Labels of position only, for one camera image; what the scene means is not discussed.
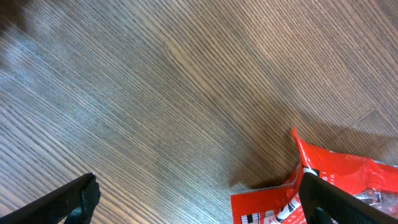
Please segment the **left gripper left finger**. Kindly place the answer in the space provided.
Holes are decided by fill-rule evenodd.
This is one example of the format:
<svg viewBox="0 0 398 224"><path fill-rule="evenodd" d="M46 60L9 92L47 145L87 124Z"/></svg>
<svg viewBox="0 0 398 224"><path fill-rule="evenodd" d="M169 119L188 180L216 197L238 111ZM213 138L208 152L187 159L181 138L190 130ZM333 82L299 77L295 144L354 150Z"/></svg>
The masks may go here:
<svg viewBox="0 0 398 224"><path fill-rule="evenodd" d="M36 201L1 217L1 223L89 224L101 197L99 183L87 173Z"/></svg>

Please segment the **red snack bag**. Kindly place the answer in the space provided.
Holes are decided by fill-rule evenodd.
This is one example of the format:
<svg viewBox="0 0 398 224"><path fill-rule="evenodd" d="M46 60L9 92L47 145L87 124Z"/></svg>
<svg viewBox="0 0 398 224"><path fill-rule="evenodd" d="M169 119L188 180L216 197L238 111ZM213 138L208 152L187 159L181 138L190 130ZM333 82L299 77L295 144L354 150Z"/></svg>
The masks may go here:
<svg viewBox="0 0 398 224"><path fill-rule="evenodd" d="M292 130L292 136L300 152L299 164L280 186L232 195L234 224L305 223L299 185L306 172L397 217L397 166L308 144L296 129Z"/></svg>

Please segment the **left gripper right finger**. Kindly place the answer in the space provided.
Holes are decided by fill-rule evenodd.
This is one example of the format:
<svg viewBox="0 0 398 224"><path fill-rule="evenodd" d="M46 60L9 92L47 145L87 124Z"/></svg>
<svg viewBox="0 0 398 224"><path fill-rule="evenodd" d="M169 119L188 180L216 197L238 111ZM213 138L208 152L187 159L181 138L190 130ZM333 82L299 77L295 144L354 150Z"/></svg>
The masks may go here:
<svg viewBox="0 0 398 224"><path fill-rule="evenodd" d="M308 172L303 175L299 198L308 224L397 224L397 219Z"/></svg>

